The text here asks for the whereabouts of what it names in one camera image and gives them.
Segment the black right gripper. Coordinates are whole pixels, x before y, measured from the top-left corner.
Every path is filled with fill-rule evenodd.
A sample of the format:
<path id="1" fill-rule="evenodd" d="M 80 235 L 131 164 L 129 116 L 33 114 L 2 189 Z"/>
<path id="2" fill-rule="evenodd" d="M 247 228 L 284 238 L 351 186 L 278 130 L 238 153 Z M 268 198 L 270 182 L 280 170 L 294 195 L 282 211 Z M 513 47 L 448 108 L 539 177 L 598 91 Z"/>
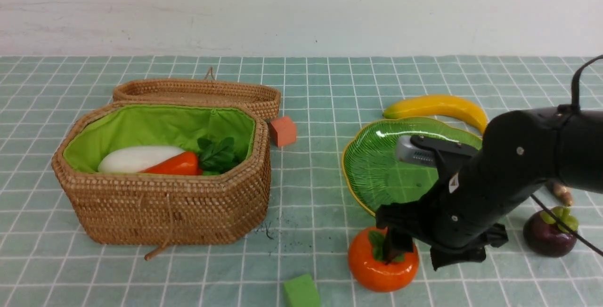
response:
<path id="1" fill-rule="evenodd" d="M 375 225 L 386 230 L 385 263 L 402 262 L 415 252 L 415 240 L 429 245 L 434 270 L 460 263 L 481 263 L 485 247 L 499 248 L 509 238 L 504 205 L 489 201 L 477 179 L 459 172 L 439 179 L 420 199 L 381 205 Z"/>

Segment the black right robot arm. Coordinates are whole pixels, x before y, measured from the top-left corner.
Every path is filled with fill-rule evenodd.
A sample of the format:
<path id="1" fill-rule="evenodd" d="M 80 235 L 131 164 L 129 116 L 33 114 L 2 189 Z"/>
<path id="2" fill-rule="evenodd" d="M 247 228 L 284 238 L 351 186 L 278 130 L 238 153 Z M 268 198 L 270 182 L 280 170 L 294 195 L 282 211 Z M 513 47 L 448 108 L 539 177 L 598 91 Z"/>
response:
<path id="1" fill-rule="evenodd" d="M 480 150 L 452 140 L 414 133 L 402 138 L 401 161 L 426 153 L 439 179 L 420 199 L 381 205 L 375 225 L 385 229 L 382 258 L 389 264 L 430 245 L 435 270 L 483 262 L 485 247 L 508 236 L 499 220 L 545 182 L 601 193 L 602 113 L 571 105 L 517 110 L 496 116 Z"/>

